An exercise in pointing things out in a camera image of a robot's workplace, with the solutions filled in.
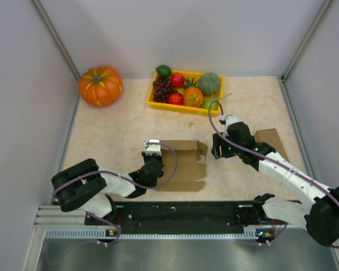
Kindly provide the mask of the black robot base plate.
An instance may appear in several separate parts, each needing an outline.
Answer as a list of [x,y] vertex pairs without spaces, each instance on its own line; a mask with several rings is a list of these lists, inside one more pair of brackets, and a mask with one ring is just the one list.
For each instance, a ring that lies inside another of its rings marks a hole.
[[105,220],[123,234],[233,234],[274,222],[258,217],[252,201],[116,202]]

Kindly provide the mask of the aluminium frame post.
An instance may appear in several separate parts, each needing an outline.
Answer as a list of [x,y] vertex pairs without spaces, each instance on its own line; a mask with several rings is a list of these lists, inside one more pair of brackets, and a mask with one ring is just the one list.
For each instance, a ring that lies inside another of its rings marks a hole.
[[80,72],[76,68],[68,50],[66,49],[60,35],[58,34],[53,22],[50,19],[47,11],[45,10],[43,4],[39,0],[30,0],[30,3],[36,10],[39,18],[42,20],[45,28],[48,31],[49,36],[51,37],[54,45],[59,50],[60,55],[62,56],[64,62],[66,63],[67,67],[71,71],[72,75],[74,76],[75,80],[78,81],[80,79]]
[[296,52],[294,53],[293,57],[291,58],[291,61],[287,65],[287,68],[286,68],[284,74],[280,77],[283,84],[287,82],[288,78],[293,73],[298,62],[301,60],[303,54],[306,52],[306,50],[307,50],[308,46],[310,45],[314,35],[316,34],[318,29],[320,28],[324,19],[327,17],[327,15],[330,12],[334,3],[335,3],[334,0],[323,1],[320,10],[316,14],[314,20],[310,24],[309,29],[307,30],[306,34],[302,38],[301,43],[297,47]]

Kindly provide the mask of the green netted melon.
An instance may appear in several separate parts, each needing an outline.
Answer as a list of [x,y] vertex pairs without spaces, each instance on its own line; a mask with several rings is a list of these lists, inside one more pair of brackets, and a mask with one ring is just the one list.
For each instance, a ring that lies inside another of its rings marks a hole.
[[197,85],[205,96],[211,96],[220,90],[221,79],[216,73],[205,73],[200,77]]

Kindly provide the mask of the light green apple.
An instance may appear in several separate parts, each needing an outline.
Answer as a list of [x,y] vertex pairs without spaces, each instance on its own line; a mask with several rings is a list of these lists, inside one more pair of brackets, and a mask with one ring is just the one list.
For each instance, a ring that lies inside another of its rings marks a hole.
[[228,95],[225,95],[225,96],[222,96],[222,97],[208,97],[203,101],[201,108],[208,110],[210,108],[210,104],[211,104],[212,101],[222,100],[222,99],[225,99],[225,98],[227,98],[231,95],[232,95],[232,93],[229,93]]

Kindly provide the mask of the purple grape bunch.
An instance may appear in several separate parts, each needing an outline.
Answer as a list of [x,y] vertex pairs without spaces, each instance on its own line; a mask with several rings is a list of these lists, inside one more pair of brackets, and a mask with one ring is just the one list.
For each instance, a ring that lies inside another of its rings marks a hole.
[[169,78],[157,76],[153,81],[153,101],[168,103],[170,95],[177,93]]

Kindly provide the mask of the red apple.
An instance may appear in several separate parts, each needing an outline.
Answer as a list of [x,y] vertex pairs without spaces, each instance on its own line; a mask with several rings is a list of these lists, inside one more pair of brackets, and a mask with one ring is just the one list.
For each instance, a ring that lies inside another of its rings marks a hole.
[[184,84],[184,76],[180,73],[174,73],[171,76],[171,84],[174,88],[181,88]]
[[184,98],[180,93],[173,93],[168,97],[168,104],[182,106],[184,103]]

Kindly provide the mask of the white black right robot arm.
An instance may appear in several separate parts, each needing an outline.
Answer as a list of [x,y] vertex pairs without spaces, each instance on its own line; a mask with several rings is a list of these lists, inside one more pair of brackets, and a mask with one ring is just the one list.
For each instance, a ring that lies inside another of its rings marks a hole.
[[249,127],[233,116],[220,120],[223,132],[212,135],[212,154],[216,159],[238,157],[277,181],[296,197],[284,200],[272,194],[258,196],[253,201],[252,215],[256,222],[270,219],[297,226],[322,246],[330,247],[339,239],[339,186],[335,189],[322,184],[292,166],[275,148],[258,142]]

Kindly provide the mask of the red apple front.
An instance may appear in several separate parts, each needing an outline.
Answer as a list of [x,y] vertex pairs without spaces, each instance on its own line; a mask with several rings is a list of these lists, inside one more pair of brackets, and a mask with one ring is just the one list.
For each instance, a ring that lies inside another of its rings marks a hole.
[[184,98],[180,93],[173,93],[168,97],[168,104],[182,106],[184,103]]

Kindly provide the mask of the yellow plastic fruit tray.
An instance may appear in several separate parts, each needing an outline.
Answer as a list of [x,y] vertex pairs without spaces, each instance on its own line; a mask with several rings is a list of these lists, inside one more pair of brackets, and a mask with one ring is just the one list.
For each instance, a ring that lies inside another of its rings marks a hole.
[[217,116],[219,106],[210,103],[224,99],[224,76],[170,69],[160,65],[154,73],[147,104],[158,110]]

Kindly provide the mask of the aluminium frame post left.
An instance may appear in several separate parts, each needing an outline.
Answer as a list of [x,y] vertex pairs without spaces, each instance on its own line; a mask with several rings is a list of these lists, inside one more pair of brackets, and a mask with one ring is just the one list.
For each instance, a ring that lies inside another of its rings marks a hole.
[[59,50],[60,55],[62,56],[64,62],[66,63],[67,67],[71,71],[72,75],[74,76],[75,80],[78,81],[80,79],[80,72],[76,68],[68,50],[66,49],[60,35],[58,34],[53,22],[50,19],[47,11],[45,10],[43,4],[39,0],[30,0],[30,3],[36,10],[39,18],[42,20],[45,28],[48,31],[49,36],[51,37],[54,45]]

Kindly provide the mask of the orange horned melon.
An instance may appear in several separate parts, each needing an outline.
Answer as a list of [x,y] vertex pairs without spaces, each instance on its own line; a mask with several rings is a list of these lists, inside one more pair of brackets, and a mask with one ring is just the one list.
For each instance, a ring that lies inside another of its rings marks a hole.
[[203,103],[203,93],[197,87],[197,82],[192,78],[184,80],[184,105],[188,107],[199,108]]

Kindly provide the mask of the red apple rear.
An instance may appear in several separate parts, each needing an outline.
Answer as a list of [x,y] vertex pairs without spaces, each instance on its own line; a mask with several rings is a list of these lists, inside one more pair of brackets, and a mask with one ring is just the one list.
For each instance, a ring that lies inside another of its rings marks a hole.
[[181,88],[184,84],[184,76],[180,73],[174,73],[171,76],[171,84],[174,88]]

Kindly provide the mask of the dark green lime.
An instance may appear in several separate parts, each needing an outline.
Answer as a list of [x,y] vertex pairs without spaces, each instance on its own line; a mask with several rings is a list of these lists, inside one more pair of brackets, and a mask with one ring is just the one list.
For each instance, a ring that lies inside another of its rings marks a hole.
[[168,78],[172,76],[172,69],[167,65],[159,65],[156,67],[156,73],[162,78]]

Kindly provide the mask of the orange pumpkin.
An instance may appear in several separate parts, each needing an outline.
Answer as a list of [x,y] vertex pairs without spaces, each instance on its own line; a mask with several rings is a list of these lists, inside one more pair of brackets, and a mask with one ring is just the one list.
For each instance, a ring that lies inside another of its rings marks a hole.
[[92,107],[113,104],[120,98],[122,89],[118,71],[106,65],[88,69],[77,83],[81,98]]

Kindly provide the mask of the brown cardboard box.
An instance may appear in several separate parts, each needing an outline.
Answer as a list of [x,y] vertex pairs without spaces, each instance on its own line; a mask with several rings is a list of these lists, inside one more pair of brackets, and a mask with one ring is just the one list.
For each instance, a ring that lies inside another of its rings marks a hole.
[[257,142],[265,142],[272,146],[286,161],[289,161],[284,145],[275,128],[256,131],[254,138]]

